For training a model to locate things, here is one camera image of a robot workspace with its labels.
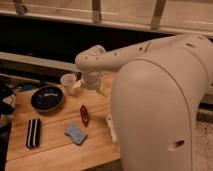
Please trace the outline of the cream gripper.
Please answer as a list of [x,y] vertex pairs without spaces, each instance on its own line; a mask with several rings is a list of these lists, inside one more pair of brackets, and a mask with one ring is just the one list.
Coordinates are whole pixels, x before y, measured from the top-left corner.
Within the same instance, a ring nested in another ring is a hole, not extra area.
[[109,96],[109,91],[104,85],[101,84],[100,73],[99,72],[83,72],[82,79],[74,83],[72,90],[74,92],[81,90],[81,82],[84,88],[89,90],[96,90],[97,93],[103,95],[104,97]]

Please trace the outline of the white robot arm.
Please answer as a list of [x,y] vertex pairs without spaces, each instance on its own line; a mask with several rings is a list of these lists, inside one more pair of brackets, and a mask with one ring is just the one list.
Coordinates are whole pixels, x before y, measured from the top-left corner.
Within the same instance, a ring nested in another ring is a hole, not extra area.
[[125,171],[196,171],[198,106],[213,84],[213,42],[199,34],[153,39],[76,56],[82,82],[114,71],[111,112]]

